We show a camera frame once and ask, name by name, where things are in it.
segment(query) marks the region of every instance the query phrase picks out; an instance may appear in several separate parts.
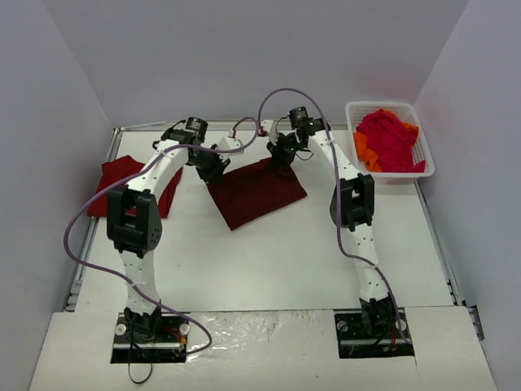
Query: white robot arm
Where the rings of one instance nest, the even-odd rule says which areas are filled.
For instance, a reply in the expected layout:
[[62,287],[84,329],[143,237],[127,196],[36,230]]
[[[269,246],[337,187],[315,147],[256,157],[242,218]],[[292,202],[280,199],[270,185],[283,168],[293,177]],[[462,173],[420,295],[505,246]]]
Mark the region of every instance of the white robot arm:
[[[178,144],[200,145],[204,142],[208,124],[199,118],[188,118],[184,129],[175,126],[166,130],[161,140],[153,143],[155,153],[142,171],[123,187],[108,193],[107,236],[114,242],[125,267],[125,274],[140,290],[160,301],[155,287],[154,250],[160,242],[162,227],[155,195],[161,195],[176,172],[184,165],[196,167],[205,182],[218,182],[230,163],[231,154],[178,148]],[[235,137],[224,137],[212,149],[231,150],[241,147]],[[128,286],[125,317],[136,330],[153,335],[160,318],[160,308],[139,296]]]
[[[289,112],[290,134],[280,134],[274,121],[263,121],[262,126],[269,136],[268,150],[275,161],[290,164],[298,151],[306,149],[314,154],[326,171],[336,180],[333,147],[339,168],[341,194],[342,242],[350,253],[364,257],[376,266],[378,256],[374,247],[372,217],[374,213],[374,180],[362,175],[336,144],[333,135],[327,137],[322,120],[310,118],[306,108],[295,108]],[[336,224],[336,191],[330,204],[330,214]],[[394,318],[392,301],[386,284],[374,266],[354,260],[360,283],[362,319],[369,334],[388,324]]]

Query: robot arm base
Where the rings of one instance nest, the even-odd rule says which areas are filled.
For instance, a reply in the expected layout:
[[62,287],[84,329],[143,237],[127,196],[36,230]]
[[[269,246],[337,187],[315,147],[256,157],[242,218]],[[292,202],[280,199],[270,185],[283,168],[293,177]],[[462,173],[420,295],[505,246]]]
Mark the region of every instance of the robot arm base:
[[367,332],[372,336],[382,335],[389,328],[389,323],[395,321],[394,309],[389,296],[369,302],[360,299],[361,319]]
[[132,324],[132,331],[142,334],[143,339],[153,340],[158,335],[161,324],[160,307],[156,307],[151,314],[138,314],[126,307],[124,314],[126,323]]

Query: plastic basket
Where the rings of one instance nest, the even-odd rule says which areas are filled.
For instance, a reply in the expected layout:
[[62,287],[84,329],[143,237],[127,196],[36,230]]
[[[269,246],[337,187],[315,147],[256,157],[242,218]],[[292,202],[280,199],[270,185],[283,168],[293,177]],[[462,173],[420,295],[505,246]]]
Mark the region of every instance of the plastic basket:
[[[418,141],[413,148],[413,161],[415,164],[424,160],[425,172],[423,173],[373,173],[366,169],[363,161],[358,160],[357,149],[355,148],[353,133],[357,131],[357,126],[367,114],[376,112],[380,108],[385,108],[390,112],[394,112],[396,116],[403,122],[409,122],[416,125],[420,131]],[[362,172],[369,173],[373,176],[377,183],[410,183],[421,177],[429,177],[434,173],[434,164],[432,163],[431,153],[427,146],[427,140],[423,134],[420,120],[414,111],[414,108],[407,103],[398,102],[351,102],[345,107],[345,115],[348,119],[349,143],[353,157],[353,164]]]

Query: dark red cloth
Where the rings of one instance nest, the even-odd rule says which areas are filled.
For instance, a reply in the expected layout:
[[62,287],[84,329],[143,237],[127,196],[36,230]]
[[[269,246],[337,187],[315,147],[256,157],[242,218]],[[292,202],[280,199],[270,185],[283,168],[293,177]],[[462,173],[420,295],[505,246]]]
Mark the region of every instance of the dark red cloth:
[[[99,181],[98,188],[96,189],[96,194],[98,194],[105,187],[109,187],[114,182],[117,182],[129,175],[138,173],[143,168],[144,164],[138,161],[135,161],[130,156],[123,156],[119,159],[108,161],[107,163],[103,163],[101,165],[102,177]],[[177,173],[173,176],[170,183],[167,185],[166,189],[164,189],[163,194],[160,197],[158,202],[158,207],[160,210],[161,218],[166,218],[170,212],[170,206],[172,206],[173,196],[176,193],[176,188],[181,180],[182,169],[177,171]],[[88,212],[87,215],[89,217],[106,217],[107,216],[107,195],[104,195],[99,200],[94,202]]]
[[367,147],[378,155],[377,163],[387,173],[423,173],[425,161],[414,164],[412,147],[418,134],[406,131],[394,114],[378,110],[364,117],[357,132],[367,137]]
[[208,191],[232,231],[307,195],[293,169],[271,158],[224,174]]

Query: black cable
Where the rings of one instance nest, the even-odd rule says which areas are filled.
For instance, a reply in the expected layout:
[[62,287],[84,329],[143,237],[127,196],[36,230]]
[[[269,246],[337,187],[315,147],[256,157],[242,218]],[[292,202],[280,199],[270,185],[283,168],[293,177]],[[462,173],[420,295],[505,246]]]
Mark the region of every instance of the black cable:
[[[281,116],[278,119],[277,123],[275,124],[275,133],[277,133],[278,123],[280,121],[282,121],[284,118],[287,118],[287,116]],[[302,149],[301,151],[302,152],[311,152],[309,149]],[[299,159],[301,159],[302,161],[307,161],[307,160],[311,159],[313,157],[313,155],[314,155],[314,153],[311,152],[311,156],[306,158],[306,159],[304,159],[303,157],[300,157],[298,153],[295,153],[295,156],[298,157]]]
[[[173,128],[175,128],[177,125],[179,125],[179,124],[184,124],[185,122],[186,122],[186,120],[180,120],[180,121],[176,122],[175,124],[173,124],[172,126],[170,126],[169,129],[173,129]],[[152,143],[152,148],[157,149],[157,144],[159,144],[159,143],[160,143],[160,141],[154,141],[154,142]]]
[[152,365],[152,362],[150,362],[150,372],[148,372],[148,376],[140,381],[136,381],[133,379],[132,375],[130,375],[130,362],[132,361],[132,348],[136,348],[137,351],[142,350],[141,347],[138,344],[134,344],[134,330],[132,326],[134,325],[134,321],[130,322],[130,338],[129,338],[129,378],[132,380],[132,382],[136,385],[145,384],[148,379],[152,376],[152,372],[154,371],[154,366]]
[[379,344],[380,342],[382,342],[382,339],[387,335],[389,334],[389,332],[391,332],[391,327],[392,327],[392,316],[391,316],[391,313],[389,312],[389,309],[387,308],[386,305],[382,305],[383,308],[385,308],[385,310],[387,311],[387,319],[388,319],[388,322],[387,322],[387,330],[380,334],[378,336],[378,339],[373,342],[370,346],[376,346],[377,344]]
[[284,118],[287,118],[287,116],[281,116],[281,117],[278,119],[277,123],[275,124],[275,133],[277,133],[278,123],[279,123],[280,121],[282,121]]
[[307,161],[307,160],[311,159],[313,157],[313,155],[314,155],[314,153],[311,152],[311,155],[309,155],[309,157],[304,159],[304,158],[300,157],[298,153],[295,154],[295,156],[298,157],[299,159],[301,159],[302,161]]

